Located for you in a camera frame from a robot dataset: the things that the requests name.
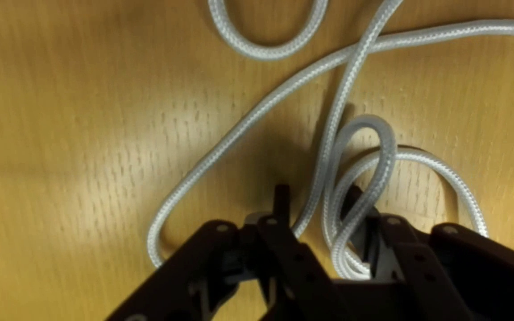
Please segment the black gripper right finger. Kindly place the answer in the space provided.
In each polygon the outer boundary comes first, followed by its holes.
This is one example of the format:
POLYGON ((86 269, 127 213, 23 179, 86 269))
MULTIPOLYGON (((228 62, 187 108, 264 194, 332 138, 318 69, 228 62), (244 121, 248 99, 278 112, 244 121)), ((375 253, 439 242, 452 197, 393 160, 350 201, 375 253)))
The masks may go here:
POLYGON ((348 238, 373 238, 377 235, 380 210, 375 201, 359 185, 344 192, 339 210, 339 231, 348 238))

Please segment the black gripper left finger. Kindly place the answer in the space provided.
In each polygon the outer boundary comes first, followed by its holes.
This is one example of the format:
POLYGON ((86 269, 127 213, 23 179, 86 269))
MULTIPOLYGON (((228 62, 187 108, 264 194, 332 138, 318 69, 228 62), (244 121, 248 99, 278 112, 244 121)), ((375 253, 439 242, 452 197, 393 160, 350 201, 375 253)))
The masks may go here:
POLYGON ((286 237, 291 235, 291 187, 286 183, 275 187, 271 224, 282 229, 286 237))

